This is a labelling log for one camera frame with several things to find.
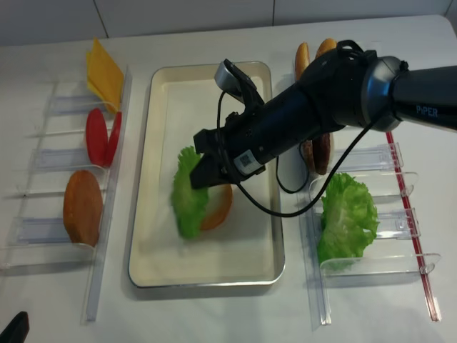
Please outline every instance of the white table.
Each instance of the white table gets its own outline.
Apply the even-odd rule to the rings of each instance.
[[[291,82],[291,63],[303,41],[316,53],[327,37],[353,39],[380,55],[394,55],[412,69],[457,63],[457,42],[451,25],[440,16],[342,21],[216,31],[167,36],[141,36],[104,41],[120,64],[133,74],[129,120],[119,175],[114,216],[106,253],[99,314],[80,325],[87,270],[0,279],[0,329],[19,311],[31,321],[27,342],[454,342],[457,319],[457,134],[415,124],[394,132],[405,167],[420,181],[411,197],[426,252],[443,259],[430,275],[443,321],[429,320],[422,284],[382,289],[339,289],[331,292],[330,327],[311,330],[308,293],[297,219],[283,221],[286,271],[261,297],[163,299],[153,301],[135,292],[127,274],[129,210],[139,149],[138,132],[147,108],[147,87],[163,66],[259,60],[271,69],[273,95]],[[43,109],[45,71],[72,79],[84,72],[81,55],[90,41],[0,48],[0,187],[11,181],[9,164],[33,146],[19,139],[30,126],[29,115]],[[372,134],[370,139],[381,139]],[[283,197],[284,211],[293,197]],[[6,236],[17,202],[1,200],[1,236]],[[370,304],[357,304],[359,292],[371,292]]]

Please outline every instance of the clear acrylic rack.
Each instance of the clear acrylic rack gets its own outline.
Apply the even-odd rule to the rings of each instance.
[[[99,305],[132,82],[129,69],[124,76],[119,109],[122,112],[121,133],[109,169],[90,162],[84,132],[92,109],[100,108],[108,130],[111,130],[114,116],[106,111],[105,103],[86,89],[85,81],[56,82],[43,121],[26,137],[38,142],[31,152],[28,167],[15,171],[16,184],[7,191],[10,197],[21,197],[21,209],[11,226],[9,245],[0,248],[0,270],[88,264],[90,272],[83,322],[96,320]],[[73,172],[80,169],[88,169],[95,175],[104,198],[99,241],[95,248],[71,243],[61,215],[66,184]]]
[[[412,252],[411,240],[421,233],[415,209],[405,208],[403,199],[411,195],[418,175],[382,171],[382,168],[363,173],[357,167],[353,170],[356,172],[350,174],[368,187],[378,209],[378,236],[365,249],[362,258],[330,259],[319,264],[317,246],[321,237],[322,202],[300,217],[313,328],[331,324],[328,288],[379,286],[411,276],[420,277],[431,273],[441,258],[435,253]],[[314,179],[308,192],[298,195],[299,202],[309,202],[314,198],[325,178]],[[399,188],[398,180],[402,180],[404,188]]]

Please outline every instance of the red stripe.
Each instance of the red stripe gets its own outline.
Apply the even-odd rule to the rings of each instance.
[[[387,136],[387,142],[389,144],[394,143],[392,132],[387,132],[386,136]],[[396,159],[396,157],[397,157],[395,150],[392,150],[392,157],[394,159]],[[400,167],[395,168],[395,172],[401,173],[401,168]],[[400,193],[401,193],[401,198],[403,200],[403,206],[405,209],[410,209],[411,204],[409,202],[409,197],[406,193],[405,180],[404,180],[402,174],[397,175],[397,182],[398,182],[398,186],[400,187]],[[418,230],[417,230],[416,223],[414,222],[414,220],[409,219],[408,225],[409,225],[409,229],[411,230],[411,236],[413,236],[412,241],[413,241],[414,251],[416,252],[416,254],[422,254],[421,240],[419,239],[419,237],[417,237]],[[417,257],[417,263],[419,265],[420,270],[425,269],[426,263],[422,256]],[[430,285],[430,280],[428,279],[428,275],[421,273],[421,278],[422,278],[423,290],[426,295],[428,313],[430,314],[430,318],[434,322],[439,322],[440,316],[438,313],[438,309],[436,308],[435,298],[434,298],[433,292],[431,290],[431,285]]]

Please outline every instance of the black cable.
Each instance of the black cable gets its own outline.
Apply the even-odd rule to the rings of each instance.
[[[335,166],[332,168],[330,171],[330,174],[328,174],[327,179],[323,183],[323,186],[321,190],[318,192],[318,194],[314,197],[314,199],[311,200],[303,209],[299,209],[296,212],[291,212],[291,213],[281,213],[281,212],[276,212],[272,211],[270,209],[267,209],[266,207],[262,206],[259,204],[249,193],[244,189],[243,186],[241,186],[241,183],[237,177],[236,172],[233,170],[233,166],[229,160],[229,156],[227,156],[227,151],[224,148],[224,143],[222,142],[222,133],[221,133],[221,104],[222,104],[222,99],[225,95],[225,91],[222,92],[221,96],[219,97],[219,103],[217,106],[217,139],[218,139],[218,144],[219,144],[219,150],[221,152],[222,159],[224,161],[225,167],[227,169],[228,174],[231,176],[233,179],[234,183],[240,191],[243,192],[243,194],[246,196],[246,198],[249,199],[250,202],[252,202],[257,208],[261,209],[262,211],[266,212],[267,214],[270,214],[271,216],[275,217],[280,217],[280,218],[293,218],[297,217],[306,211],[308,211],[312,206],[316,204],[316,202],[321,198],[322,194],[326,191],[326,188],[328,184],[331,181],[332,176],[336,173],[338,168],[341,166],[343,163],[344,159],[349,155],[351,150],[355,147],[355,145],[362,139],[362,137],[376,124],[376,122],[383,116],[383,111],[380,111],[378,115],[376,115],[375,118],[368,124],[360,134],[352,141],[351,144],[349,144],[348,148],[345,150],[343,155],[341,155],[340,159],[336,162]]]
[[[301,150],[301,147],[303,146],[303,142],[301,142],[299,145],[298,145],[298,153],[300,154],[300,157],[302,159],[302,161],[304,162],[304,164],[306,165],[306,161],[305,161],[305,158],[303,157],[303,152]],[[305,188],[306,184],[308,183],[308,180],[309,180],[309,170],[306,169],[306,178],[305,178],[305,181],[303,182],[303,184],[298,188],[296,189],[295,191],[291,191],[290,189],[287,189],[281,182],[281,180],[279,179],[279,175],[278,175],[278,166],[279,166],[279,156],[276,157],[276,181],[278,182],[278,185],[280,186],[280,188],[285,191],[287,194],[295,194],[295,193],[298,193],[300,192],[303,188]]]

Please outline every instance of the tray rim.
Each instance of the tray rim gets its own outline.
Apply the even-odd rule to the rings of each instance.
[[[252,65],[252,64],[260,64],[262,65],[264,68],[266,68],[266,70],[268,71],[268,77],[269,77],[269,80],[270,80],[270,84],[269,84],[269,89],[267,89],[266,91],[269,92],[269,95],[270,97],[272,97],[272,93],[273,93],[273,85],[271,83],[271,70],[270,70],[270,67],[262,62],[262,61],[257,61],[257,60],[254,60],[254,61],[237,61],[237,62],[234,62],[235,65],[237,65],[238,67],[243,66],[243,65]],[[211,67],[216,67],[218,66],[219,64],[188,64],[188,65],[184,65],[184,66],[164,66],[164,67],[161,67],[159,69],[157,69],[152,77],[151,77],[151,83],[150,83],[150,86],[149,86],[149,89],[152,90],[152,83],[153,83],[153,80],[154,80],[154,77],[160,72],[160,71],[163,71],[164,69],[175,69],[175,68],[186,68],[186,67],[202,67],[202,66],[211,66]],[[141,144],[141,148],[140,149],[143,149],[143,154],[141,154],[141,163],[139,164],[139,180],[138,180],[138,184],[136,185],[136,188],[135,188],[135,194],[136,194],[136,198],[134,200],[134,202],[132,202],[132,206],[134,206],[133,208],[135,209],[135,212],[134,212],[134,218],[133,218],[133,221],[131,223],[131,226],[132,226],[132,230],[131,230],[131,237],[130,237],[130,247],[129,247],[129,260],[128,260],[128,265],[127,265],[127,275],[130,279],[130,282],[137,288],[137,289],[187,289],[187,288],[197,288],[197,287],[245,287],[245,286],[256,286],[256,287],[259,287],[259,286],[271,286],[272,284],[276,283],[280,278],[281,276],[283,275],[284,273],[284,270],[286,268],[286,252],[285,252],[285,246],[284,246],[284,237],[283,237],[283,225],[282,225],[282,220],[281,218],[278,218],[278,217],[271,217],[271,220],[272,221],[276,221],[277,222],[277,225],[278,225],[278,228],[277,229],[272,229],[272,232],[273,232],[273,239],[272,239],[272,242],[274,245],[277,245],[277,244],[280,244],[281,245],[281,251],[280,251],[280,254],[281,254],[281,266],[280,268],[278,268],[278,271],[274,274],[273,278],[270,279],[270,280],[260,280],[260,281],[233,281],[233,282],[194,282],[194,283],[188,283],[188,284],[160,284],[160,285],[149,285],[149,286],[143,286],[143,285],[140,285],[138,284],[137,282],[134,281],[134,278],[132,278],[131,276],[131,271],[130,271],[130,268],[131,268],[131,249],[132,249],[132,245],[133,245],[133,237],[134,237],[134,228],[135,228],[135,221],[136,221],[136,207],[138,205],[138,195],[139,195],[139,185],[141,183],[141,172],[142,172],[142,169],[143,169],[143,156],[144,156],[144,144],[145,144],[145,141],[146,141],[146,132],[147,132],[147,127],[148,127],[148,121],[149,121],[149,106],[150,106],[150,103],[151,103],[151,97],[149,97],[149,101],[148,101],[148,111],[147,111],[147,116],[146,116],[146,121],[145,121],[145,128],[144,128],[144,137],[143,137],[143,141],[142,141],[142,144]],[[268,168],[268,172],[271,172],[269,169],[273,170],[276,168],[276,160],[273,160],[272,162],[270,162],[270,164],[268,164],[266,166]],[[278,207],[278,209],[281,208],[281,195],[280,195],[280,191],[279,191],[279,186],[277,184],[277,181],[276,181],[276,178],[275,177],[272,177],[271,175],[269,176],[268,178],[268,182],[271,183],[273,182],[275,185],[274,185],[274,188],[273,187],[270,187],[270,189],[273,191],[273,192],[276,192],[276,196],[275,197],[272,197],[272,201],[271,202],[274,202],[276,200],[277,204],[275,204],[275,207]]]

